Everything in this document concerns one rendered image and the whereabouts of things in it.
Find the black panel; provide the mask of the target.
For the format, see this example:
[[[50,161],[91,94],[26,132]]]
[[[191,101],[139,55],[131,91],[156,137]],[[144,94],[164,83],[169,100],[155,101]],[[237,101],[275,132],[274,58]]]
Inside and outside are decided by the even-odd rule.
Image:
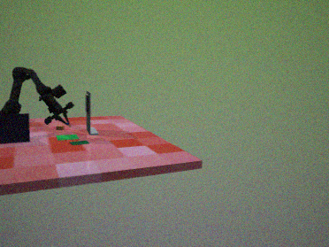
[[[89,135],[98,135],[98,132],[94,127],[90,127],[90,92],[87,91],[86,94],[86,129],[89,133]]]

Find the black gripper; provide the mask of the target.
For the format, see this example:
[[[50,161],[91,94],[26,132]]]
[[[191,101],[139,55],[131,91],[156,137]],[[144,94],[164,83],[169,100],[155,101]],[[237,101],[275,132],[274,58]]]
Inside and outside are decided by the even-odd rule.
[[[67,118],[67,113],[68,113],[67,109],[71,109],[72,107],[74,107],[72,102],[67,104],[65,108],[62,108],[61,105],[56,100],[54,103],[48,105],[48,107],[51,109],[51,111],[54,113],[54,115],[51,117],[49,116],[48,118],[46,118],[44,120],[46,125],[50,124],[53,119],[60,120],[67,125],[67,123],[59,116],[61,113],[64,114],[67,122],[70,124],[69,119]]]

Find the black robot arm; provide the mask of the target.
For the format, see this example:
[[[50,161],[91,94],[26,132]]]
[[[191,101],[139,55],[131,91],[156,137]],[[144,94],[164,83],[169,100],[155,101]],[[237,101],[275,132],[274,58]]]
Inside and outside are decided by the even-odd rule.
[[[9,100],[5,102],[4,108],[0,114],[19,114],[21,112],[21,104],[19,103],[19,95],[21,91],[22,82],[32,78],[36,91],[40,94],[39,101],[43,100],[46,105],[50,105],[56,101],[55,98],[60,98],[67,92],[62,85],[56,86],[54,89],[45,86],[35,71],[26,69],[24,67],[15,67],[12,70],[13,84],[11,87],[11,94]],[[55,98],[54,98],[55,97]]]

